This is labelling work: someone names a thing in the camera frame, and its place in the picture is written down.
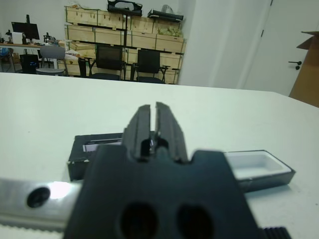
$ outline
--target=black office chair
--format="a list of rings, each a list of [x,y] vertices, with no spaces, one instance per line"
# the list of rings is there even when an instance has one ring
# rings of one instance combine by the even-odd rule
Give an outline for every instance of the black office chair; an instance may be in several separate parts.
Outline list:
[[[165,72],[168,69],[168,66],[160,66],[160,52],[139,50],[138,63],[133,64],[133,67],[138,74],[136,78],[138,82],[165,84]],[[163,74],[161,80],[156,77],[139,76],[139,72],[157,74],[159,71]]]
[[[126,64],[124,61],[122,61],[122,52],[122,48],[120,47],[97,45],[96,60],[90,64],[90,58],[88,58],[90,66],[89,78],[119,81],[121,79],[122,70],[124,70],[125,79]],[[92,67],[95,63],[98,68],[120,71],[120,75],[108,73],[92,74]]]
[[[86,78],[86,60],[83,58],[78,58],[79,68],[80,68],[80,76],[82,78]]]

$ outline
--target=computer monitor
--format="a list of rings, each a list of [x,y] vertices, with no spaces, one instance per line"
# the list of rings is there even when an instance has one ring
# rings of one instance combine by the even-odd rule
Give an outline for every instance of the computer monitor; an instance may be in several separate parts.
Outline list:
[[[40,40],[38,27],[33,23],[12,22],[14,32],[24,32],[25,38]]]

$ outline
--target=gray chair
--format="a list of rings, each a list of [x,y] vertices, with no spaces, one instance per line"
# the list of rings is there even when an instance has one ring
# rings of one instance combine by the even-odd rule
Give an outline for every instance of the gray chair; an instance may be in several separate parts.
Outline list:
[[[36,69],[37,74],[40,75],[59,75],[63,76],[64,72],[65,75],[68,76],[68,69],[66,67],[66,62],[65,62],[65,49],[64,47],[59,47],[59,46],[42,46],[40,48],[40,53],[42,56],[42,64],[41,68]],[[53,69],[53,68],[43,68],[44,66],[44,59],[57,59],[57,60],[63,60],[64,67],[65,69]]]

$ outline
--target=office chair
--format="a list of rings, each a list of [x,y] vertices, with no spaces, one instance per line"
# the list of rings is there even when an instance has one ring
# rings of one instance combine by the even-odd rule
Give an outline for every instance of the office chair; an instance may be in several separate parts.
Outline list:
[[[80,68],[80,76],[82,78],[86,78],[86,60],[83,58],[78,58],[79,68]]]
[[[119,47],[97,45],[96,60],[90,64],[90,58],[87,58],[90,66],[89,78],[119,81],[121,79],[122,70],[124,70],[125,79],[126,64],[122,61],[122,52],[122,48]],[[120,75],[108,73],[92,74],[92,67],[95,63],[98,68],[120,71]]]
[[[64,73],[68,76],[68,69],[65,62],[65,49],[59,46],[42,46],[40,48],[40,54],[42,56],[41,68],[36,69],[37,74],[40,75],[60,75],[63,76]],[[53,69],[53,68],[43,68],[44,59],[58,59],[63,60],[64,69]]]
[[[139,50],[138,63],[133,64],[133,67],[138,74],[136,78],[138,82],[165,84],[165,72],[168,69],[168,66],[160,66],[160,52]],[[156,77],[139,76],[139,72],[157,74],[159,71],[163,74],[161,80]]]

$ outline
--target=white table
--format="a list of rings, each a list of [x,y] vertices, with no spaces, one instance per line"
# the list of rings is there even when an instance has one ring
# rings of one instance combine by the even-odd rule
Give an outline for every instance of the white table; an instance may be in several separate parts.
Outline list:
[[[265,149],[297,171],[289,186],[247,194],[262,227],[318,238],[319,109],[276,93],[0,73],[0,177],[62,180],[75,135],[122,132],[144,104],[168,104],[187,152]],[[0,226],[1,238],[59,234]]]

